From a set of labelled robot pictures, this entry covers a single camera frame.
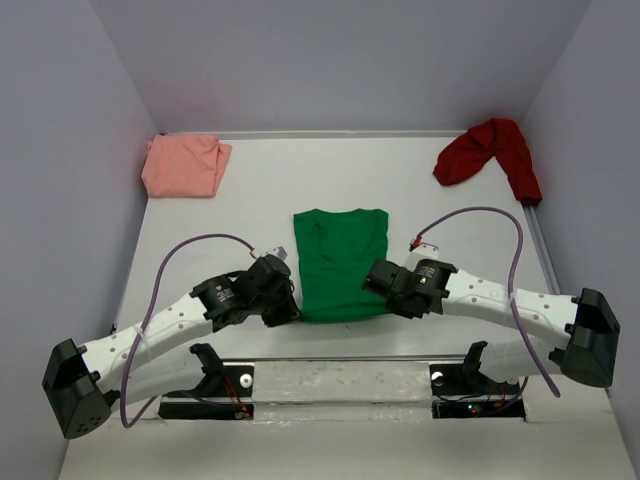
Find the green t-shirt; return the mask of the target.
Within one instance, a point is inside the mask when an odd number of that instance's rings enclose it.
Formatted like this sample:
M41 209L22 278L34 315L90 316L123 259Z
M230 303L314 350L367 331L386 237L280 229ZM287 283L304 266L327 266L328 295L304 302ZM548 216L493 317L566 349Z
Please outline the green t-shirt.
M293 215L306 322L354 322L385 313L384 301L362 289L388 250L389 215L381 209Z

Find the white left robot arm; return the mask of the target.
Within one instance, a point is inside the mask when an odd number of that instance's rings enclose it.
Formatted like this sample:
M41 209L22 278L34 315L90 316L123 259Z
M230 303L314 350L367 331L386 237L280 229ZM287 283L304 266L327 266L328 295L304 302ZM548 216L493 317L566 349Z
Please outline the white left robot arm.
M101 426L113 407L139 401L131 375L180 346L258 315L268 327L299 319L291 271L273 254L246 270L209 278L156 315L108 337L53 347L42 387L63 437Z

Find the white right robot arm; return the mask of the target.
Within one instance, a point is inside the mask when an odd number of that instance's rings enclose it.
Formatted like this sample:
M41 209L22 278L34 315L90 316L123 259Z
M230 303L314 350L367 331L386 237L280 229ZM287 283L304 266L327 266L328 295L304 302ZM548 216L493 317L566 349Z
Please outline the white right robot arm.
M578 296L510 291L431 258L407 266L377 260L362 287L381 297L388 312L401 317L467 317L516 330L522 349L488 345L469 349L460 379L470 391L553 371L589 387L613 384L620 324L597 290L585 288Z

